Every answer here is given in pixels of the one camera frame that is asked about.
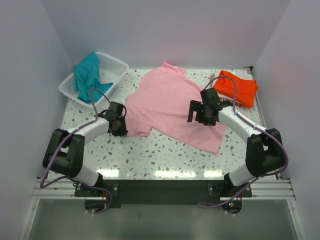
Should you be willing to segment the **pink t-shirt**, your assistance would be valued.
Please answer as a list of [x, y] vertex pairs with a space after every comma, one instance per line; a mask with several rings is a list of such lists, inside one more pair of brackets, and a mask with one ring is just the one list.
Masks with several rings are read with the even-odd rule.
[[128, 137], [146, 137], [154, 129], [164, 135], [216, 155], [226, 126], [188, 122], [190, 101], [200, 101], [202, 87], [185, 69], [163, 62], [145, 74], [137, 90], [125, 101]]

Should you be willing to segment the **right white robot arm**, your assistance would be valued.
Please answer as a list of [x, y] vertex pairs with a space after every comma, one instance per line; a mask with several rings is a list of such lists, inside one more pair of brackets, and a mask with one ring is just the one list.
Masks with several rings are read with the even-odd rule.
[[245, 163], [227, 173], [219, 185], [211, 187], [220, 197], [233, 197], [248, 188], [248, 183], [285, 170], [289, 158], [280, 132], [266, 129], [240, 113], [234, 104], [220, 101], [210, 88], [200, 92], [201, 101], [191, 100], [187, 122], [197, 121], [204, 126], [222, 123], [234, 131], [246, 144]]

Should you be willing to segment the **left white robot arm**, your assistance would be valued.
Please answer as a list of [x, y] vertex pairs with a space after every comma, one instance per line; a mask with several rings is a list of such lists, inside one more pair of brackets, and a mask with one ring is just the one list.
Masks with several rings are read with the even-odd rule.
[[85, 146], [104, 134], [126, 136], [126, 114], [123, 104], [112, 101], [108, 109], [96, 112], [91, 121], [68, 130], [54, 130], [42, 161], [45, 172], [40, 188], [67, 178], [85, 186], [92, 196], [99, 196], [104, 190], [103, 177], [84, 164]]

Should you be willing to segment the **folded patterned orange garment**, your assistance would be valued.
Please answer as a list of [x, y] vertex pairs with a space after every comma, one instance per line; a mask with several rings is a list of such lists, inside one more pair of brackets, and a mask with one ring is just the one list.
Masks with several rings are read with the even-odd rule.
[[[234, 101], [233, 101], [232, 99], [225, 99], [225, 100], [228, 101], [228, 102], [230, 102], [231, 105], [234, 104]], [[236, 107], [243, 107], [244, 105], [236, 101], [236, 102], [235, 102], [235, 106], [236, 106]]]

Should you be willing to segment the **folded light pink garment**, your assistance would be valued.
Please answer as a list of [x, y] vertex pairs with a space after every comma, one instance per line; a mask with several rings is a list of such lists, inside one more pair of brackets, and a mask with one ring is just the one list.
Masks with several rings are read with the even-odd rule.
[[213, 84], [214, 84], [214, 78], [215, 78], [215, 74], [211, 74], [210, 77], [209, 77], [209, 87], [212, 88], [213, 87]]

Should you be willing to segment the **folded orange t-shirt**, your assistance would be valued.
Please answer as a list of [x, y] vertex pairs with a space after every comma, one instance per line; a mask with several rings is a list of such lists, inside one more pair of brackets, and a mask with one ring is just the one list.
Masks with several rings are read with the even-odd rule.
[[233, 100], [235, 85], [229, 78], [233, 79], [236, 83], [236, 102], [241, 103], [246, 108], [253, 107], [255, 94], [258, 90], [258, 85], [255, 80], [242, 79], [230, 72], [222, 70], [218, 75], [218, 79], [214, 80], [213, 88], [215, 91]]

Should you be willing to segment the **white plastic basket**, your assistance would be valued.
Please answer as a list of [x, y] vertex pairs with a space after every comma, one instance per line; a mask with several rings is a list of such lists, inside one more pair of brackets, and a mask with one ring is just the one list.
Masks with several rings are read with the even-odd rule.
[[[94, 101], [97, 105], [101, 102], [104, 96], [109, 97], [117, 89], [118, 83], [124, 77], [124, 75], [129, 70], [128, 64], [123, 61], [112, 57], [108, 54], [102, 52], [95, 52], [99, 58], [99, 77], [102, 84], [113, 83], [113, 86], [106, 92], [103, 93], [96, 88], [92, 88], [89, 91], [90, 99]], [[58, 86], [58, 90], [64, 94], [69, 99], [77, 102], [80, 105], [83, 105], [88, 108], [92, 108], [92, 103], [88, 104], [78, 99], [78, 92], [74, 91], [74, 82], [75, 77], [72, 73], [62, 81]]]

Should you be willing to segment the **folded white t-shirt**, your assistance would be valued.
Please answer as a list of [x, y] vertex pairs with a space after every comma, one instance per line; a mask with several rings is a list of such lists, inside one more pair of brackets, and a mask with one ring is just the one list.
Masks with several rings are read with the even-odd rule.
[[[213, 74], [215, 74], [215, 77], [217, 77], [221, 71], [223, 71], [222, 69], [215, 69]], [[253, 76], [251, 74], [249, 74], [247, 72], [247, 70], [244, 70], [244, 69], [241, 69], [241, 70], [232, 70], [232, 69], [227, 69], [227, 70], [224, 70], [224, 71], [227, 71], [229, 73], [232, 73], [233, 75], [237, 76], [238, 78], [241, 78], [241, 79], [244, 79], [244, 80], [250, 80], [252, 81], [253, 80]], [[218, 96], [222, 99], [229, 99], [229, 100], [232, 100], [233, 98], [230, 98], [226, 95], [223, 95], [222, 93], [217, 93]]]

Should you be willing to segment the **teal t-shirt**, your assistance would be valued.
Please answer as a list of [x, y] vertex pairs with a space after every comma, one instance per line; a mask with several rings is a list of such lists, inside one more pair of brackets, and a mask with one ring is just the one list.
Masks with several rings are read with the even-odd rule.
[[73, 68], [75, 77], [73, 90], [78, 92], [78, 99], [86, 104], [91, 104], [90, 89], [98, 89], [104, 94], [114, 85], [101, 83], [100, 81], [100, 59], [95, 52], [83, 58]]

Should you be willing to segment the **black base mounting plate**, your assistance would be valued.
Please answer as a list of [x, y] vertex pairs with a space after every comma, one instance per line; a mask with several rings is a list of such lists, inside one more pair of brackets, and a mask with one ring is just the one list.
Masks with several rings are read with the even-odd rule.
[[227, 186], [223, 180], [99, 180], [98, 186], [74, 183], [74, 195], [86, 210], [119, 209], [123, 205], [217, 205], [239, 194], [252, 197], [249, 186]]

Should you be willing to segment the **aluminium frame rail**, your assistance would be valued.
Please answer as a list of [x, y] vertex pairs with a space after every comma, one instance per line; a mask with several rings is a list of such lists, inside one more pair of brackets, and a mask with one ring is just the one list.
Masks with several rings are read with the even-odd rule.
[[39, 200], [64, 200], [64, 199], [71, 199], [75, 197], [75, 187], [73, 186], [73, 182], [63, 178], [54, 182], [53, 184], [45, 187], [40, 188], [41, 180], [37, 179], [35, 181], [35, 185], [33, 188], [33, 192], [31, 197], [33, 199]]

